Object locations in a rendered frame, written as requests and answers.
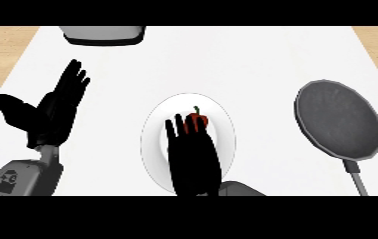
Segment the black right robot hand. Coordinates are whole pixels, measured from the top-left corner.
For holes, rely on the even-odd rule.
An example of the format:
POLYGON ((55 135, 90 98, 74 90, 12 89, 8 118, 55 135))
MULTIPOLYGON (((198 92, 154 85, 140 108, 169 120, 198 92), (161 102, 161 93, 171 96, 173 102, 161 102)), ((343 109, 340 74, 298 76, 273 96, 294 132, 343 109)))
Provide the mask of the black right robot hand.
POLYGON ((169 165, 174 192, 179 196, 219 195, 222 169, 217 151, 202 119, 166 120, 169 165))

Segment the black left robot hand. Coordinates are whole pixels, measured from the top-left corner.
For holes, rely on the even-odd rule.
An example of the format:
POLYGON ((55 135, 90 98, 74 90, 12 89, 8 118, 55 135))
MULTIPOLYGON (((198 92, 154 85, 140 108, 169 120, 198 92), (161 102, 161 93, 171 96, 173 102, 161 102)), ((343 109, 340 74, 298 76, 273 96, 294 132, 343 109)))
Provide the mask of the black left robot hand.
POLYGON ((30 149, 61 146, 68 140, 89 83, 81 62, 73 59, 55 90, 45 95, 37 107, 12 95, 0 94, 0 113, 6 123, 27 132, 30 149))

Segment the white oval plate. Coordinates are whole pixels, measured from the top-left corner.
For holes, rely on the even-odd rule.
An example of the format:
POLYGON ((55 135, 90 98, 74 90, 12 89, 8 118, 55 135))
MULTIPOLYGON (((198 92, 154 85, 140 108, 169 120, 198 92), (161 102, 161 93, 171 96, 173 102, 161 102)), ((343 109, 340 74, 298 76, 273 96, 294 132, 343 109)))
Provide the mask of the white oval plate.
POLYGON ((198 93, 182 93, 169 97, 157 105, 143 125, 140 155, 154 182, 170 193, 174 192, 174 188, 169 167, 166 120, 170 119, 174 122, 176 114, 186 118, 195 112, 208 118, 207 132, 217 150, 222 176, 226 176, 234 162, 236 134, 231 117, 220 104, 198 93))

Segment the dark grey frying pan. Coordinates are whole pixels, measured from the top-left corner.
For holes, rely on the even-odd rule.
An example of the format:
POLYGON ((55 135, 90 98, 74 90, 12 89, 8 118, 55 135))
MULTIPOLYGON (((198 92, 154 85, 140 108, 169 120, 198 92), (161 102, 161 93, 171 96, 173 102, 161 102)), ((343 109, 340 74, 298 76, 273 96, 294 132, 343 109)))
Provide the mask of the dark grey frying pan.
POLYGON ((343 161, 359 195, 368 196, 358 165, 378 154, 378 113, 368 100, 340 82, 312 81, 298 90, 294 117, 312 145, 343 161))

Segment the grey and black appliance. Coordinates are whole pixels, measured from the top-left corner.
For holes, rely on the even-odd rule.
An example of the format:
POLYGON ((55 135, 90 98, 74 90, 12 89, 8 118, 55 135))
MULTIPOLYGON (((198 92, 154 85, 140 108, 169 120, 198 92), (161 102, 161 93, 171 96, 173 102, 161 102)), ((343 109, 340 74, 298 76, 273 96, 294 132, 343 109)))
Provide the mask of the grey and black appliance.
POLYGON ((73 45, 127 46, 142 42, 145 26, 61 26, 64 38, 73 45))

